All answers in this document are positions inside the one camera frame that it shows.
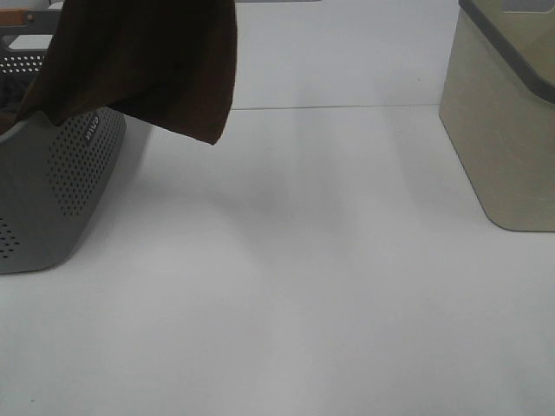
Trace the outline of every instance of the laundry basket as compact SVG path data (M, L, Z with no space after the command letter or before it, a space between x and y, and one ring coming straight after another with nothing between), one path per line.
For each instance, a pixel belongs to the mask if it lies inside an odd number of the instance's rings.
M24 11L0 27L0 73L32 81L45 50L11 49L7 36L53 34L57 10ZM36 113L0 135L0 274L41 270L74 249L114 170L126 131L109 108L53 126Z

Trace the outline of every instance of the white floor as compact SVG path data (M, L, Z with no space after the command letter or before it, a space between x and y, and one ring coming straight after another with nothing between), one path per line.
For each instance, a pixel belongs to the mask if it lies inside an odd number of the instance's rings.
M303 12L239 6L237 107L333 107L236 110L215 147L129 121L75 254L0 277L2 416L555 414L555 236L487 221L435 105L456 8L412 3L316 6L366 62L333 85L337 45L317 78L257 55Z

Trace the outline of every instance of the brown cloth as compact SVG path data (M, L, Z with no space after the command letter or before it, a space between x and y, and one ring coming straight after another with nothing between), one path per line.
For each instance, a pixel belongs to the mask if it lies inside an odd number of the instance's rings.
M66 0L16 120L110 106L214 144L237 63L234 0Z

